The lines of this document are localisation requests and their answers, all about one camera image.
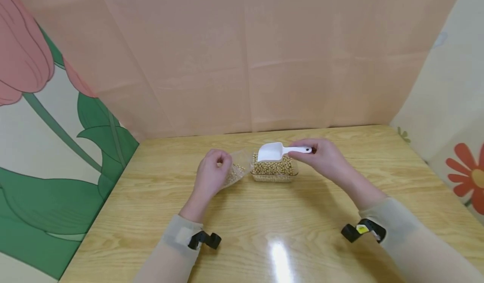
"beige sleeve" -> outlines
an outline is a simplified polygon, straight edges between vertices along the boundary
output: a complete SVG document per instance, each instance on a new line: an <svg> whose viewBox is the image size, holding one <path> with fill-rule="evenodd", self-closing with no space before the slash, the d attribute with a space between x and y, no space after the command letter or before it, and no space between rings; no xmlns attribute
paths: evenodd
<svg viewBox="0 0 484 283"><path fill-rule="evenodd" d="M360 212L386 229L380 243L409 283L484 282L469 261L442 241L399 201L387 198Z"/></svg>
<svg viewBox="0 0 484 283"><path fill-rule="evenodd" d="M200 248L188 247L193 235L203 225L173 216L168 228L134 277L135 283L187 283Z"/></svg>

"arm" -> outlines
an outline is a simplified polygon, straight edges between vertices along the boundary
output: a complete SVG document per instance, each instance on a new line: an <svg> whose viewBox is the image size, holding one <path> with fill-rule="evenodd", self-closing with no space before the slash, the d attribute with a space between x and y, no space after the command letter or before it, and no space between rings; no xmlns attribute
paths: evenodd
<svg viewBox="0 0 484 283"><path fill-rule="evenodd" d="M407 282L484 282L469 261L424 226L408 209L371 184L356 171L334 143L306 139L291 146L311 146L313 153L289 153L312 166L353 200L360 216L382 226L387 234L380 245L389 254Z"/></svg>
<svg viewBox="0 0 484 283"><path fill-rule="evenodd" d="M193 235L203 229L201 222L211 198L222 188L232 166L230 155L211 150L200 162L193 192L143 264L135 283L186 283L200 250L188 247Z"/></svg>

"left hand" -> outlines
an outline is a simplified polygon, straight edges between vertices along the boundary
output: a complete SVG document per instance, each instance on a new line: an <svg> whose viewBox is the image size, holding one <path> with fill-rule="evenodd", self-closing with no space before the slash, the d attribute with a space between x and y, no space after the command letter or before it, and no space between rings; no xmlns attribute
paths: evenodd
<svg viewBox="0 0 484 283"><path fill-rule="evenodd" d="M179 215L192 222L201 223L211 198L221 190L231 168L232 157L229 153L211 149L198 165L192 194Z"/></svg>
<svg viewBox="0 0 484 283"><path fill-rule="evenodd" d="M232 157L220 149L211 149L202 159L197 169L193 193L207 199L213 198L224 185L232 168Z"/></svg>

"white plastic scoop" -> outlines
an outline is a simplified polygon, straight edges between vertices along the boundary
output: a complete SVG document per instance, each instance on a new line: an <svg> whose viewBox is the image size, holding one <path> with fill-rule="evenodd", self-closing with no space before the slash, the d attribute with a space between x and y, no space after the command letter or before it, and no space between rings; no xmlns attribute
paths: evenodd
<svg viewBox="0 0 484 283"><path fill-rule="evenodd" d="M313 149L308 146L284 147L281 142L267 143L260 147L257 162L279 161L282 155L288 152L311 153Z"/></svg>

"pink backdrop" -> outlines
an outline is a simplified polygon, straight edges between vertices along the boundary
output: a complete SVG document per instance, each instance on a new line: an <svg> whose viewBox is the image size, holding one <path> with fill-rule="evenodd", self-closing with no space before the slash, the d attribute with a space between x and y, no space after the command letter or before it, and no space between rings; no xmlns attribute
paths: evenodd
<svg viewBox="0 0 484 283"><path fill-rule="evenodd" d="M455 0L23 0L138 139L389 123Z"/></svg>

